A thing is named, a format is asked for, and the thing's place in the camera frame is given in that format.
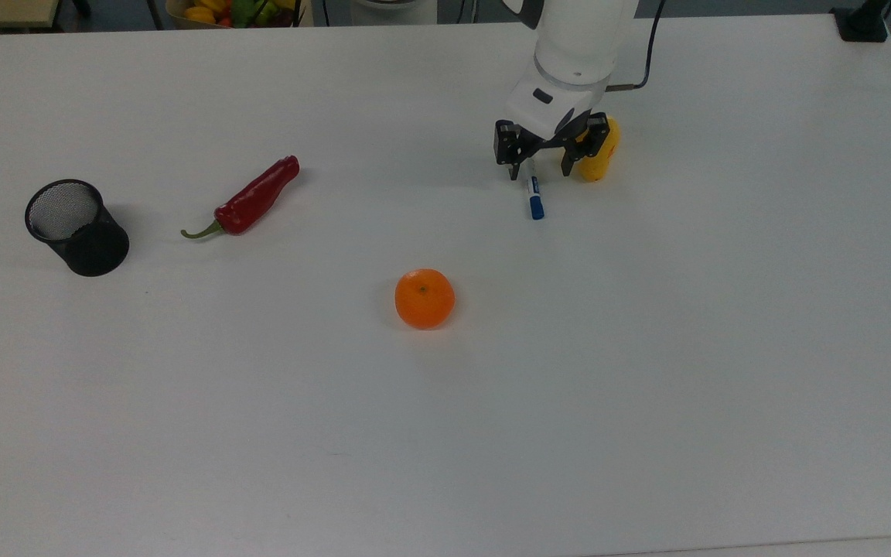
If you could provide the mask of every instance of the white table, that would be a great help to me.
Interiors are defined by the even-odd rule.
[[[622,53],[639,77],[647,22]],[[603,183],[495,166],[517,25],[0,36],[0,555],[891,535],[891,43],[667,20]],[[243,237],[177,233],[279,156]],[[99,187],[79,278],[22,209]],[[456,286],[408,330],[410,268]]]

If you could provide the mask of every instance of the red chili pepper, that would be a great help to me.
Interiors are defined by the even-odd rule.
[[[232,200],[215,210],[215,221],[208,228],[198,234],[188,234],[181,231],[184,237],[205,237],[209,234],[223,231],[226,234],[236,236],[247,231],[254,222],[268,212],[277,200],[277,195],[289,181],[298,175],[301,166],[294,155],[286,156],[273,163],[258,179],[251,181],[250,186],[243,188]]]

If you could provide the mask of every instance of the black cable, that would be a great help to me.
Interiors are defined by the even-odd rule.
[[[658,2],[658,10],[655,10],[655,19],[651,22],[651,33],[648,34],[648,52],[644,57],[644,79],[640,84],[624,84],[624,85],[608,85],[604,91],[632,91],[633,89],[641,89],[648,82],[648,74],[651,73],[651,47],[655,45],[655,29],[658,29],[658,19],[662,17],[662,8],[665,7],[665,0]]]

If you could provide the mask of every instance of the pepper stem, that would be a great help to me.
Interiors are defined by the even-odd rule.
[[[213,220],[212,224],[208,225],[208,228],[202,230],[198,234],[188,234],[183,230],[181,231],[181,236],[190,237],[191,240],[197,240],[199,237],[206,237],[210,234],[215,234],[216,232],[222,232],[222,224],[220,224],[218,220]]]

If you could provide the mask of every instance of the blue marker cap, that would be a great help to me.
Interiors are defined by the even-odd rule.
[[[545,217],[545,209],[541,208],[541,198],[538,195],[533,195],[527,204],[531,206],[531,219],[538,220]]]

